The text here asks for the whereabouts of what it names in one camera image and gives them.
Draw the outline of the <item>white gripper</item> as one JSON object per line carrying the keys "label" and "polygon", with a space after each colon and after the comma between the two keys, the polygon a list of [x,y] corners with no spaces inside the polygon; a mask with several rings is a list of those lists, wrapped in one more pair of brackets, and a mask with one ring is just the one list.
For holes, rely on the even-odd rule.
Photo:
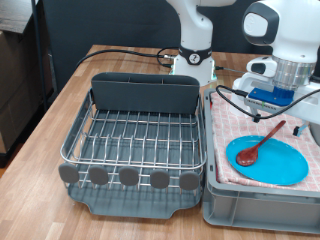
{"label": "white gripper", "polygon": [[[244,103],[252,109],[262,110],[271,114],[285,113],[304,120],[301,126],[293,130],[294,136],[300,136],[310,123],[320,124],[320,84],[310,82],[295,90],[283,89],[272,83],[248,78],[245,92],[248,95]],[[260,114],[253,117],[253,122],[260,121]]]}

